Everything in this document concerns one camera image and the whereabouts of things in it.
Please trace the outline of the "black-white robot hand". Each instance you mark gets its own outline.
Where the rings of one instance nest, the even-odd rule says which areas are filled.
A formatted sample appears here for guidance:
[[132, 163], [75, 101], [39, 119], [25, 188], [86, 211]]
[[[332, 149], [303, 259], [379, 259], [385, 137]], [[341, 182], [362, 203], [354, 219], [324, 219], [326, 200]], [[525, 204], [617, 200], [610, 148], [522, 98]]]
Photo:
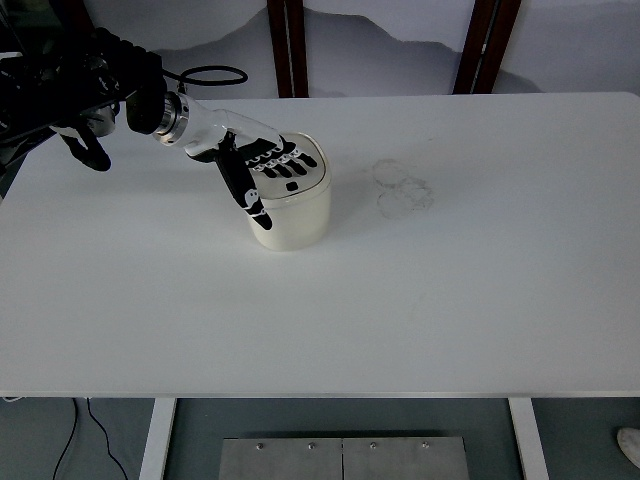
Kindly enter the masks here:
[[232, 198], [262, 229], [273, 222], [261, 194], [272, 189], [286, 196], [290, 186], [311, 187], [326, 175], [325, 162], [278, 130], [228, 110], [209, 110], [182, 95], [188, 117], [178, 144], [202, 163], [215, 163]]

